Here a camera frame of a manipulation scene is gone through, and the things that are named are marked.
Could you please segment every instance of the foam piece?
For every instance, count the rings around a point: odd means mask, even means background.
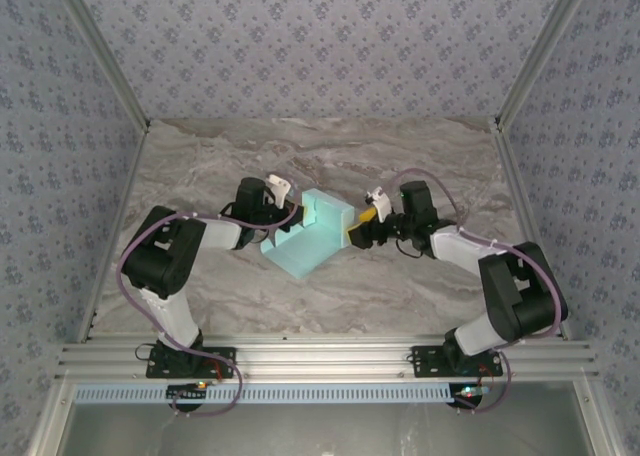
[[[355,216],[353,206],[317,189],[302,193],[302,205],[302,225],[289,233],[277,230],[274,242],[267,239],[260,244],[267,259],[298,279],[349,246],[347,229]]]

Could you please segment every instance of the wall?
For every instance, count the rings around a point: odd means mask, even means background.
[[[497,114],[555,0],[86,0],[150,118]]]
[[[59,0],[0,0],[0,454],[75,338],[138,137]]]
[[[640,454],[640,0],[583,0],[510,129],[577,337]]]

